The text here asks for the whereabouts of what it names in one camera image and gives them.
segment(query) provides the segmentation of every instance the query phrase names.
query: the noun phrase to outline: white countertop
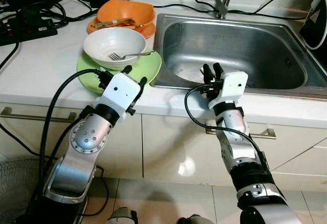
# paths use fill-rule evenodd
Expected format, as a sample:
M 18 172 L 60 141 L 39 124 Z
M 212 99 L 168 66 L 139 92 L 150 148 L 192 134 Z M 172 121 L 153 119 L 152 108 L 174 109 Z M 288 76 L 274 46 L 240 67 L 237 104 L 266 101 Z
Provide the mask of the white countertop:
M 166 0 L 135 0 L 151 4 L 169 4 Z M 85 11 L 82 6 L 68 2 L 64 5 L 67 15 L 79 15 Z M 188 16 L 206 16 L 182 8 L 156 8 L 156 13 L 171 13 Z M 261 22 L 279 22 L 291 29 L 300 24 L 268 17 L 229 14 L 227 19 Z M 92 20 L 69 23 L 58 30 L 58 35 L 22 42 L 16 54 L 0 71 L 0 102 L 48 106 L 58 87 L 76 72 L 77 60 L 82 53 L 82 43 L 87 36 L 86 26 Z M 147 39 L 152 48 L 154 36 Z M 0 47 L 0 60 L 14 45 Z M 156 88 L 147 85 L 135 109 L 137 113 L 187 116 L 184 109 L 185 90 Z M 78 79 L 71 82 L 57 102 L 58 107 L 84 108 L 92 104 L 96 95 L 87 91 Z M 248 122 L 279 125 L 327 128 L 327 101 L 278 97 L 271 95 L 244 94 L 239 100 Z M 206 101 L 200 95 L 190 96 L 189 107 L 195 117 L 213 118 Z

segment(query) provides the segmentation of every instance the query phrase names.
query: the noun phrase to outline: stainless steel sink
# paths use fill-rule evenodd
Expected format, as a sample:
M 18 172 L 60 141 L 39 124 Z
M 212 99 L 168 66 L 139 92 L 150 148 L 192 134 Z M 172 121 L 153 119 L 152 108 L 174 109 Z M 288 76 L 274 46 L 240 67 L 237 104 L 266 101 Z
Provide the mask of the stainless steel sink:
M 153 86 L 188 89 L 219 62 L 249 75 L 247 93 L 327 99 L 327 77 L 287 26 L 159 14 L 154 49 L 163 64 Z

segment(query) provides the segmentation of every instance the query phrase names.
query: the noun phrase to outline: faucet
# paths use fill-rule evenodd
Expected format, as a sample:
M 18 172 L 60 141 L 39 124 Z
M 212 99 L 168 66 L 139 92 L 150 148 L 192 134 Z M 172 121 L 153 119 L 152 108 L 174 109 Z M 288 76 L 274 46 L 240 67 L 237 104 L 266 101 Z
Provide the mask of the faucet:
M 216 0 L 216 9 L 218 12 L 216 13 L 216 17 L 219 19 L 225 19 L 228 12 L 228 5 L 230 0 Z

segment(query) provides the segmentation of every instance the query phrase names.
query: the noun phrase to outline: metal fork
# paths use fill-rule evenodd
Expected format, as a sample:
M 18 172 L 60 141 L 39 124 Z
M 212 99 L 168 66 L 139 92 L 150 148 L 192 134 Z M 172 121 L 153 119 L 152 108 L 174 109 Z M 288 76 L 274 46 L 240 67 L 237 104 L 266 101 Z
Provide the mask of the metal fork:
M 148 56 L 148 55 L 151 55 L 152 53 L 154 53 L 154 51 L 143 52 L 143 53 L 135 53 L 135 54 L 127 54 L 127 55 L 124 55 L 123 57 L 121 57 L 121 56 L 117 55 L 115 52 L 113 52 L 113 53 L 109 53 L 108 56 L 113 61 L 119 61 L 119 60 L 124 60 L 128 56 Z

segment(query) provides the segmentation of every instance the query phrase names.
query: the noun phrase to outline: cabinet handle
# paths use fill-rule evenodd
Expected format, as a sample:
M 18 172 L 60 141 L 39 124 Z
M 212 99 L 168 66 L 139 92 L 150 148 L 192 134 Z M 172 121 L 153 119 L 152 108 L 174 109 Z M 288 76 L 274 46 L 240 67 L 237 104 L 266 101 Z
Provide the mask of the cabinet handle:
M 267 128 L 263 133 L 261 134 L 251 134 L 252 138 L 263 138 L 263 139 L 272 139 L 276 140 L 276 133 L 274 129 L 272 128 Z
M 45 120 L 45 117 L 43 116 L 34 116 L 34 115 L 21 115 L 21 114 L 12 114 L 12 108 L 10 107 L 5 107 L 1 114 L 0 117 L 2 118 L 18 118 L 18 119 L 29 119 L 29 120 Z M 68 118 L 55 118 L 51 117 L 50 121 L 53 122 L 65 122 L 65 123 L 72 123 L 74 122 L 76 118 L 76 113 L 71 112 L 68 116 Z
M 205 128 L 205 133 L 206 134 L 209 134 L 209 135 L 215 135 L 216 134 L 216 130 Z M 272 128 L 266 129 L 261 134 L 251 134 L 251 137 L 252 138 L 272 139 L 272 140 L 276 140 L 277 139 L 276 133 L 275 133 L 274 129 L 272 129 Z

